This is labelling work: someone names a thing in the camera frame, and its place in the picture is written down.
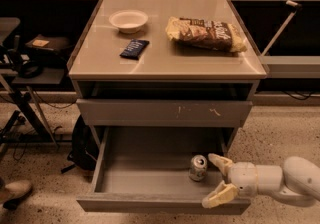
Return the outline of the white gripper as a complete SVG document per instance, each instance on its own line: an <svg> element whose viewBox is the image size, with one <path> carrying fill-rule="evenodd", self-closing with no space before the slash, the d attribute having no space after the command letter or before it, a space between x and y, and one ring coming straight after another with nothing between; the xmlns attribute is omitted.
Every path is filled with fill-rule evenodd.
<svg viewBox="0 0 320 224"><path fill-rule="evenodd" d="M238 162L233 165L229 158L210 153L209 161L216 166L223 176L228 174L229 184L221 181L214 191L202 199L204 208L214 208L240 197L257 195L257 169L250 162Z"/></svg>

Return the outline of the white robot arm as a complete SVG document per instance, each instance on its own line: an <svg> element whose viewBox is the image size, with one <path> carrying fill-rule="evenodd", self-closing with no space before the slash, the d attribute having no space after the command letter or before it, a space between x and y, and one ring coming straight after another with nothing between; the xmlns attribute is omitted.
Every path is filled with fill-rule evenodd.
<svg viewBox="0 0 320 224"><path fill-rule="evenodd" d="M208 160L225 179L202 199L204 208L257 195L298 207L310 207L320 201L320 168L302 157L288 157L282 166L234 163L216 154L209 154Z"/></svg>

